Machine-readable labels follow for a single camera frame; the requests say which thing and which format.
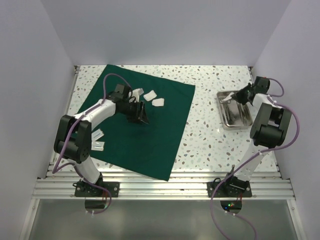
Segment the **white gauze pad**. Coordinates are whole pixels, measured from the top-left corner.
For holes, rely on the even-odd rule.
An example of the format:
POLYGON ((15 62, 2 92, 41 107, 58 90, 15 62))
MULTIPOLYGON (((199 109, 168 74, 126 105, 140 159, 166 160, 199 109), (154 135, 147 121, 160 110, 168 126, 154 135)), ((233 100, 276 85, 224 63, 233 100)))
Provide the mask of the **white gauze pad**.
POLYGON ((147 102, 149 102, 155 99, 157 97, 157 94, 155 93, 154 90, 151 90, 150 92, 144 94, 143 97, 147 102))
POLYGON ((165 99, 164 98, 153 99, 151 103, 154 107, 163 107, 165 105, 165 99))
POLYGON ((225 98, 221 99, 220 102, 221 103, 224 103, 224 102, 228 102, 228 101, 231 101, 233 100, 235 97, 235 93, 234 92, 231 92, 229 95, 227 95, 225 98))

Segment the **metal surgical scissors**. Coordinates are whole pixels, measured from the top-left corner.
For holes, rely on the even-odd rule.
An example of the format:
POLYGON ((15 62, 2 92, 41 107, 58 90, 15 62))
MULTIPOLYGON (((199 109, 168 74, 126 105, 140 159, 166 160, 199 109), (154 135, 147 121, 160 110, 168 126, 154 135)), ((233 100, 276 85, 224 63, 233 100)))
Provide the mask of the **metal surgical scissors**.
POLYGON ((223 102, 222 103, 224 116, 229 124, 233 124, 237 118, 237 103, 233 101, 223 102))

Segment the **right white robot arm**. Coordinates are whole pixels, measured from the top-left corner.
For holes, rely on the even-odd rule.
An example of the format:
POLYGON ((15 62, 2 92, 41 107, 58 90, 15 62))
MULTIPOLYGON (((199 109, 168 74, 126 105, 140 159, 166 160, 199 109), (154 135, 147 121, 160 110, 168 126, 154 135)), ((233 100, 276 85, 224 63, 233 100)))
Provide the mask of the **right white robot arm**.
POLYGON ((253 83, 230 95, 239 104, 250 103, 258 112, 249 133, 250 145, 230 173, 232 176, 222 185, 227 196, 246 192, 260 161, 285 141, 292 113, 272 100, 273 95, 268 94, 270 83, 270 78, 257 76, 253 83))

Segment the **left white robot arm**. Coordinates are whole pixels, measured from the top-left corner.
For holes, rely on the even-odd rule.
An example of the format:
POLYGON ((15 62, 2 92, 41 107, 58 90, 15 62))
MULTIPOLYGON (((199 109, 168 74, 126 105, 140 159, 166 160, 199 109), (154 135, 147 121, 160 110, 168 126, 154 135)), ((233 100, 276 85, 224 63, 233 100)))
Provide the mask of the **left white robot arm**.
POLYGON ((87 183, 87 192, 95 197, 101 195, 104 190, 103 177, 91 159, 92 130, 116 114, 125 115, 131 123, 148 124, 145 102, 139 100, 143 93, 141 88, 133 90, 127 85, 117 84, 114 91, 104 93, 103 98, 90 108, 75 115, 62 116, 53 145, 59 158, 52 172, 60 170, 58 166, 64 158, 87 183))

